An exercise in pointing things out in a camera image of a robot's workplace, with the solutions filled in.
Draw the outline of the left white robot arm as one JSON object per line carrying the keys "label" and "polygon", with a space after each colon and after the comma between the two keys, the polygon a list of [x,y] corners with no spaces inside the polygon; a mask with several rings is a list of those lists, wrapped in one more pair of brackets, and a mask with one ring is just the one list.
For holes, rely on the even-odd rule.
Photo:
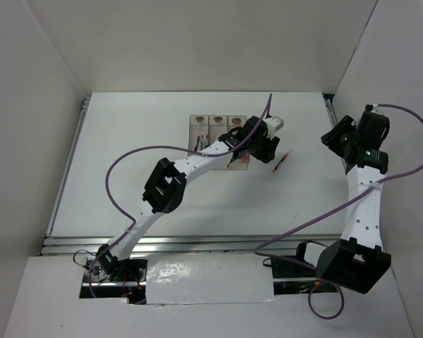
{"label": "left white robot arm", "polygon": [[276,133],[283,125],[284,121],[277,116],[252,116],[242,127],[222,134],[201,151],[191,151],[187,157],[177,161],[160,159],[144,185],[142,203],[136,217],[123,210],[112,197],[109,186],[111,171],[127,156],[158,149],[158,146],[135,149],[116,159],[106,172],[105,190],[110,202],[130,219],[131,224],[122,233],[100,246],[96,254],[100,273],[110,281],[119,280],[124,275],[125,266],[136,244],[161,216],[175,211],[180,206],[185,189],[192,181],[245,155],[263,163],[274,160],[280,142]]}

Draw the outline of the dark purple gel pen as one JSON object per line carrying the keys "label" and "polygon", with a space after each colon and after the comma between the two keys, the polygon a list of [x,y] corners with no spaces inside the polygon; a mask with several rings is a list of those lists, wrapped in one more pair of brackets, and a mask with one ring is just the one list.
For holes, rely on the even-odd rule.
{"label": "dark purple gel pen", "polygon": [[198,135],[197,136],[197,140],[196,140],[196,145],[194,147],[194,151],[197,151],[198,150],[198,147],[200,145],[200,140],[201,140],[201,137]]}

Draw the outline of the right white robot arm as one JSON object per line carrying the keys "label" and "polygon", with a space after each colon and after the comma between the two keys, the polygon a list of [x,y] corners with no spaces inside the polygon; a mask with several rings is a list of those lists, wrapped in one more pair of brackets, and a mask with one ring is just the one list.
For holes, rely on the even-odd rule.
{"label": "right white robot arm", "polygon": [[316,276],[340,287],[366,294],[391,266],[380,235],[382,185],[388,154],[380,147],[390,129],[389,119],[367,105],[358,120],[345,116],[322,143],[345,163],[348,198],[341,237],[332,245],[307,240],[299,244],[293,267],[301,276]]}

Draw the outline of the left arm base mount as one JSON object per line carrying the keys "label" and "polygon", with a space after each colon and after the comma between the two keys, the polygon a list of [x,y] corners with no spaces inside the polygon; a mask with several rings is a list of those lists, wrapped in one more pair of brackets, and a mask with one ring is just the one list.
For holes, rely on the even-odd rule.
{"label": "left arm base mount", "polygon": [[73,262],[84,270],[81,299],[123,298],[134,305],[147,303],[147,259],[126,260],[107,273],[90,251],[81,249],[73,254]]}

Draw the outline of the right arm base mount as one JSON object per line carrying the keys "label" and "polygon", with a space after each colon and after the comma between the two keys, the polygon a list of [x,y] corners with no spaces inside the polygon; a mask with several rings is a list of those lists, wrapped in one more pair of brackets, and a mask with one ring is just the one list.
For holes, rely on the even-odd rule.
{"label": "right arm base mount", "polygon": [[288,259],[265,258],[263,266],[271,268],[274,279],[300,279],[316,277],[314,270],[321,252],[327,245],[313,240],[302,241],[293,256],[286,256]]}

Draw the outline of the red black pen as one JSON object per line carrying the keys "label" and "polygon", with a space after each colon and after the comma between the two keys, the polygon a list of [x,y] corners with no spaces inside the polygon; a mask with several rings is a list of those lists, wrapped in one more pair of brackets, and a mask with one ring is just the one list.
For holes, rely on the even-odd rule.
{"label": "red black pen", "polygon": [[274,166],[272,173],[276,173],[278,171],[278,169],[282,166],[283,162],[287,159],[287,157],[289,157],[289,155],[291,155],[292,152],[293,149],[289,149],[287,152],[284,153],[279,162]]}

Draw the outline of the pink capped pen bundle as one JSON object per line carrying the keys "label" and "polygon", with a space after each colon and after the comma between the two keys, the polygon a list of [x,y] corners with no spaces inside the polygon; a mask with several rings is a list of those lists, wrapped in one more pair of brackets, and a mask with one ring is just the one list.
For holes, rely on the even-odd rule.
{"label": "pink capped pen bundle", "polygon": [[239,163],[248,163],[250,161],[250,155],[249,154],[245,154],[244,156],[242,156],[241,158],[238,159]]}

